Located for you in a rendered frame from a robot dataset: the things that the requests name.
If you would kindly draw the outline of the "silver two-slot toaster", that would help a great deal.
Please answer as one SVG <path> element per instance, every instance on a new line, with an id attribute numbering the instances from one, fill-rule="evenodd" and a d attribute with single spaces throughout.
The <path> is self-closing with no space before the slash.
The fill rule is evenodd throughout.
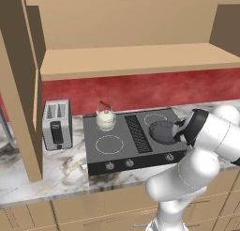
<path id="1" fill-rule="evenodd" d="M 72 115 L 70 100 L 48 100 L 42 116 L 42 135 L 49 151 L 68 149 L 72 141 Z"/>

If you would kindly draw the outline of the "tan wooden base cabinets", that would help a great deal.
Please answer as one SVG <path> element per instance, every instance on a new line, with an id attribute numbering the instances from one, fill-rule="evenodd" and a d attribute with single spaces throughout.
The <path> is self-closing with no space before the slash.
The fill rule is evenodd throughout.
<path id="1" fill-rule="evenodd" d="M 207 192 L 185 209 L 183 220 L 189 231 L 217 231 L 215 223 L 232 191 L 240 189 L 240 173 L 223 171 L 208 186 Z M 86 220 L 59 223 L 53 201 L 0 208 L 0 231 L 144 231 L 134 223 L 149 223 L 158 205 L 114 213 Z"/>

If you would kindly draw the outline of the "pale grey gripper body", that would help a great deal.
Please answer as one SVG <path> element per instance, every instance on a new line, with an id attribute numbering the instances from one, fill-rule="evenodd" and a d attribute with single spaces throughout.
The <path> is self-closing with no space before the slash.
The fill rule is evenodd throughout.
<path id="1" fill-rule="evenodd" d="M 173 139 L 176 142 L 185 142 L 187 140 L 184 135 L 184 130 L 187 125 L 188 122 L 185 119 L 177 121 L 173 124 Z"/>

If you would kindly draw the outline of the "grey curved metal object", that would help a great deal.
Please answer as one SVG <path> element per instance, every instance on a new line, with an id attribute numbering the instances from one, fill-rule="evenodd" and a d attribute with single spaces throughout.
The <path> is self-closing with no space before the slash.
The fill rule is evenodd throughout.
<path id="1" fill-rule="evenodd" d="M 8 142 L 10 143 L 11 147 L 15 148 L 15 149 L 18 148 L 16 141 L 14 140 L 14 138 L 12 137 L 12 135 L 10 133 L 10 130 L 9 130 L 8 124 L 5 120 L 5 116 L 4 116 L 1 106 L 0 106 L 0 123 L 2 124 L 4 133 L 7 137 Z"/>

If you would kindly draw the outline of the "tan wooden drawer front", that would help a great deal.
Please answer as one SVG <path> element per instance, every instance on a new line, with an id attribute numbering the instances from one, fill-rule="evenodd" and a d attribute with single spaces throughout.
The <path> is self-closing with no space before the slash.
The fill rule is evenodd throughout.
<path id="1" fill-rule="evenodd" d="M 144 185 L 60 198 L 52 203 L 59 223 L 150 208 L 158 204 L 147 196 Z"/>

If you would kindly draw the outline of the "tan wooden cabinet door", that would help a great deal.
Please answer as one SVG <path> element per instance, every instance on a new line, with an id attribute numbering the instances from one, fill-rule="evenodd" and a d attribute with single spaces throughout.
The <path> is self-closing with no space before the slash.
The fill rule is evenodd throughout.
<path id="1" fill-rule="evenodd" d="M 0 95 L 30 181 L 42 179 L 42 91 L 46 52 L 39 9 L 0 0 Z"/>

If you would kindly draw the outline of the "tan wooden wall cabinet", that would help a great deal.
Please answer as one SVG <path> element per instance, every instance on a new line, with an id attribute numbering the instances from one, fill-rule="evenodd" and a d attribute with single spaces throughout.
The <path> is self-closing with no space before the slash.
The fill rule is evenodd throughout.
<path id="1" fill-rule="evenodd" d="M 240 67 L 240 0 L 26 0 L 43 80 Z"/>

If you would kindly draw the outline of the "dark grey frying pan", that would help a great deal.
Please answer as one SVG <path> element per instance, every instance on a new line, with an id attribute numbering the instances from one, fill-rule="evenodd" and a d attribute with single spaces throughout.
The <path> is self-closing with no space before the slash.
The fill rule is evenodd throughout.
<path id="1" fill-rule="evenodd" d="M 162 145 L 173 145 L 176 141 L 172 135 L 173 124 L 170 121 L 157 121 L 149 126 L 148 132 L 151 138 Z"/>

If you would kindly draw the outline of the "black stove hob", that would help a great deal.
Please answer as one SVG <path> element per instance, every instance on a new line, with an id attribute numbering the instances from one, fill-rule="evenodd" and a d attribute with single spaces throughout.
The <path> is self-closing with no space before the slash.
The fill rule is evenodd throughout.
<path id="1" fill-rule="evenodd" d="M 188 150 L 185 143 L 162 145 L 149 135 L 149 126 L 164 120 L 175 123 L 180 118 L 172 108 L 118 113 L 114 128 L 111 131 L 102 131 L 97 126 L 96 115 L 85 116 L 83 128 L 88 175 L 95 176 L 179 162 Z M 165 158 L 168 153 L 174 156 L 171 162 Z M 133 166 L 126 166 L 128 159 L 134 161 Z M 108 162 L 114 164 L 112 170 L 106 169 Z"/>

